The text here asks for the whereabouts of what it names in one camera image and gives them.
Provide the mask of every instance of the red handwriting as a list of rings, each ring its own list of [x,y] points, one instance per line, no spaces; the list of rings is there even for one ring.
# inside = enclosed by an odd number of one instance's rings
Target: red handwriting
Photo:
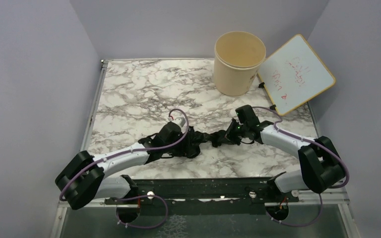
[[[278,70],[274,71],[272,74],[272,78],[274,79],[274,86],[277,88],[277,91],[280,91],[282,89],[281,81],[280,81],[281,74],[278,72]],[[287,94],[284,95],[282,98],[285,100],[287,97]]]
[[[303,66],[301,63],[300,63],[300,58],[299,57],[295,57],[291,60],[288,60],[286,61],[286,64],[288,64],[289,66],[291,66],[294,71],[295,71],[295,82],[299,84],[299,87],[301,87],[302,85],[305,84],[305,80],[303,78],[304,75],[306,75],[307,73],[309,73],[311,70],[309,69],[308,66]]]

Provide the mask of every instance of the whiteboard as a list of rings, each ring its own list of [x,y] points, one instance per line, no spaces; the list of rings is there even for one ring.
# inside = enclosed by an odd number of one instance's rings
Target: whiteboard
[[[282,116],[335,84],[334,76],[300,34],[269,56],[258,76]]]

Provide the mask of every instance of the bolt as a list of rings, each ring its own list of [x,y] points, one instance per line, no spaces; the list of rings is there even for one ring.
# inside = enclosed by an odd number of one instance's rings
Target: bolt
[[[256,198],[256,193],[255,192],[249,192],[249,197]]]
[[[293,190],[293,191],[291,191],[291,195],[293,195],[293,197],[298,197],[299,196],[299,191]]]
[[[154,197],[152,197],[153,195],[154,195],[154,192],[153,191],[149,191],[148,193],[147,193],[147,195],[148,195],[148,199],[153,199]]]

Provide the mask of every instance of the black bracket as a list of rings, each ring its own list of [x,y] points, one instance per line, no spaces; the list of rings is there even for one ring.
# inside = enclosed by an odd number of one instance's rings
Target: black bracket
[[[328,137],[321,136],[315,142],[339,156]],[[303,181],[315,193],[322,193],[345,177],[340,163],[329,153],[313,144],[302,146],[299,149],[299,160]]]

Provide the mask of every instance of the glass panel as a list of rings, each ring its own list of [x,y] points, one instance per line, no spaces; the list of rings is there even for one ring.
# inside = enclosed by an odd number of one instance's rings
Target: glass panel
[[[291,206],[288,223],[306,223],[318,213],[318,206]],[[135,225],[151,226],[163,217],[141,216]],[[204,215],[170,216],[168,221],[152,230],[125,229],[117,225],[114,208],[85,207],[68,209],[63,238],[346,238],[348,237],[337,205],[325,205],[321,218],[305,228],[279,225],[266,215]]]

